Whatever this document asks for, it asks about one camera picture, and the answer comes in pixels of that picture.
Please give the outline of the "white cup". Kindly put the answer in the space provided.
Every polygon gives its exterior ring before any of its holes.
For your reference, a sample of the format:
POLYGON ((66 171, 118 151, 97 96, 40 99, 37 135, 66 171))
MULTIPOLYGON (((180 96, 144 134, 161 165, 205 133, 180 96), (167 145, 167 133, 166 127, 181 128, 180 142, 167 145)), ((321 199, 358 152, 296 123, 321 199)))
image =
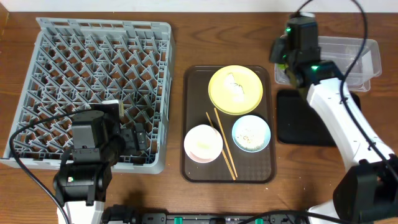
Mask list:
POLYGON ((222 150, 223 140, 215 128, 201 124, 189 130, 185 135, 183 147, 191 150, 194 155, 207 159, 216 150, 222 150))

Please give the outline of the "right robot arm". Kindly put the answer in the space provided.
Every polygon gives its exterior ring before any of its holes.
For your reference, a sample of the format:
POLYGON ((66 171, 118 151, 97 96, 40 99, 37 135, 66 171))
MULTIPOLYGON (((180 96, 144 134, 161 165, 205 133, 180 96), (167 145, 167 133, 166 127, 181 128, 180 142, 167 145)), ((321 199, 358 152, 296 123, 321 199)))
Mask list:
POLYGON ((397 216, 397 156, 363 116, 351 97, 347 76, 321 58, 318 24, 296 12, 269 56, 284 68, 292 86, 331 134, 346 174, 332 200, 308 209, 308 223, 372 223, 397 216))

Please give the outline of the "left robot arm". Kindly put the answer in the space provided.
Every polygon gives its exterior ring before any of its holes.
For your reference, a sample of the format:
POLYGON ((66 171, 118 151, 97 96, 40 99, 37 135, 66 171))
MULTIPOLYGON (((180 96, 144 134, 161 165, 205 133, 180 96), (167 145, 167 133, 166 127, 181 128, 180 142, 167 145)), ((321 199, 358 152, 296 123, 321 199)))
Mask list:
POLYGON ((111 214, 103 212, 111 168, 121 156, 147 148, 145 127, 121 129, 117 113, 91 110, 73 117, 72 133, 73 148, 66 153, 73 162, 63 160, 53 180, 58 213, 67 223, 109 222, 111 214))

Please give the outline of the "green snack wrapper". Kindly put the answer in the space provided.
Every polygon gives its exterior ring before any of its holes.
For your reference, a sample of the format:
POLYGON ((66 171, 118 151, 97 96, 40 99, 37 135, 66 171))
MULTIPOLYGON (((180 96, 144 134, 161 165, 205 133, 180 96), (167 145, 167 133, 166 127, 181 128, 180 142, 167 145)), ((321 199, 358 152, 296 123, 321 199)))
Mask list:
POLYGON ((287 64, 278 64, 277 66, 281 70, 285 70, 288 67, 287 64))

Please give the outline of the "white tissue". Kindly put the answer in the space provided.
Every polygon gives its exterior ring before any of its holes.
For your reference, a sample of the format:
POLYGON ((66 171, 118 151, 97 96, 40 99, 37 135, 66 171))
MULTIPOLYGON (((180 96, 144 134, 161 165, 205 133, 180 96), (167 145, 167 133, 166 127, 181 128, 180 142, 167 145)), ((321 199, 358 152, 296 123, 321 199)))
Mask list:
POLYGON ((243 87, 236 83, 234 75, 232 73, 227 74, 224 80, 224 87, 227 89, 229 95, 232 97, 234 102, 244 101, 243 87))

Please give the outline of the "light blue bowl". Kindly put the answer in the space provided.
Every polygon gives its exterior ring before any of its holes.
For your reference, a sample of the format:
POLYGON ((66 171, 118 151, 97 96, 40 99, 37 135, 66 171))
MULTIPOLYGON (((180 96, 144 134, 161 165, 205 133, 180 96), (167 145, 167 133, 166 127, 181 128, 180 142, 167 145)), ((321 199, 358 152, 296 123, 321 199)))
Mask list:
POLYGON ((271 141, 271 129, 262 118, 242 116, 233 124, 231 136, 242 151, 255 153, 265 149, 271 141))

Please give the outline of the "yellow plate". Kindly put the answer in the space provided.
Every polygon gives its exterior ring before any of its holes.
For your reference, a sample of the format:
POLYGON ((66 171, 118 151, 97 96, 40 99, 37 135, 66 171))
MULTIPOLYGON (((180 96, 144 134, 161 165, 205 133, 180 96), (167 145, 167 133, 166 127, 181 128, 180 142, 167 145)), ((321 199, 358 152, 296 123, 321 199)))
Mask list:
POLYGON ((217 70, 208 83, 208 95, 213 105, 230 115, 242 115, 253 111, 260 104, 263 92, 259 76, 251 69, 240 65, 229 65, 217 70), (236 83, 243 87, 242 102, 234 102, 224 87, 224 80, 229 73, 232 73, 236 83))

